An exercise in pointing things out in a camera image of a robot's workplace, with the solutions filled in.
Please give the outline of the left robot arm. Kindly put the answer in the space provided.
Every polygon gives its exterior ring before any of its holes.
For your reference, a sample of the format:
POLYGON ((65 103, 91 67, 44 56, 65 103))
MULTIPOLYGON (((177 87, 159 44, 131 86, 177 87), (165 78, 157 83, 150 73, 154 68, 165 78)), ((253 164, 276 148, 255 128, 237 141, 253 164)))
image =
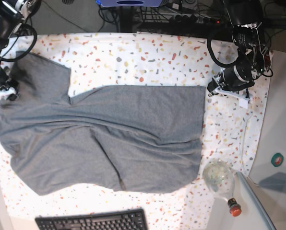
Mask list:
POLYGON ((210 96, 238 93, 248 90, 260 76, 267 76, 271 70, 270 49, 264 35, 262 5, 258 0, 225 0, 230 25, 214 30, 207 38, 207 49, 211 59, 222 68, 208 83, 210 96), (220 62, 212 50, 214 36, 228 29, 238 57, 229 64, 220 62))

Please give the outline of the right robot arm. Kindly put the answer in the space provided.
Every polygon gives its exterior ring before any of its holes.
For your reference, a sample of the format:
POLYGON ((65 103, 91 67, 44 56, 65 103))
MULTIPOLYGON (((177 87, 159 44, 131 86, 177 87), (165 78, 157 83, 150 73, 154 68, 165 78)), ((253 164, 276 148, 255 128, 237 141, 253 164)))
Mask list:
MULTIPOLYGON (((0 65, 1 62, 16 62, 32 51, 37 41, 37 32, 26 20, 36 14, 40 5, 40 0, 0 0, 0 65), (33 41, 26 51, 9 59, 1 55, 11 36, 15 35, 18 40, 19 36, 26 32, 33 36, 33 41)), ((19 95, 19 82, 10 78, 6 69, 0 66, 0 97, 15 100, 19 95)))

